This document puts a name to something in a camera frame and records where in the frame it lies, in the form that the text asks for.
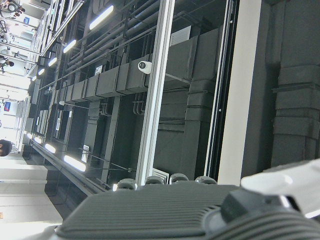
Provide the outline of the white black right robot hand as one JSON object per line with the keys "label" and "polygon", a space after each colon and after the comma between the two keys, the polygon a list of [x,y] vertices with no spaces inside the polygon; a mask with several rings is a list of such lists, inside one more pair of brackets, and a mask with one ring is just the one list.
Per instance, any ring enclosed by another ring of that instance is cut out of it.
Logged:
{"label": "white black right robot hand", "polygon": [[169,184],[122,180],[117,190],[87,197],[51,240],[317,240],[320,161],[282,164],[218,184],[184,174]]}

